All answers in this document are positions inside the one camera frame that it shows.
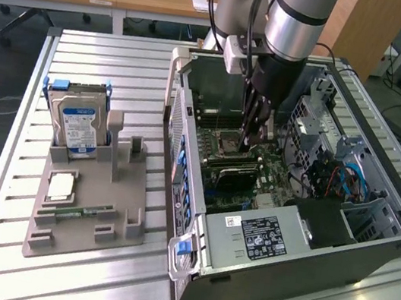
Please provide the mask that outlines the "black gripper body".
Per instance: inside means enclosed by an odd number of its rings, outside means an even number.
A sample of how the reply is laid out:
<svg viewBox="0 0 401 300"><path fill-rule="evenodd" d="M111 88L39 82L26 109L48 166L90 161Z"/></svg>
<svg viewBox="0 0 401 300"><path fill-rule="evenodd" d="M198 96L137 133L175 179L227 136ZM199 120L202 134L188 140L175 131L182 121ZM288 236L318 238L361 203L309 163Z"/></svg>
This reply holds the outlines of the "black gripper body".
<svg viewBox="0 0 401 300"><path fill-rule="evenodd" d="M292 91L306 63L307 59L291 62L277 55L259 56L251 77L252 86L278 108Z"/></svg>

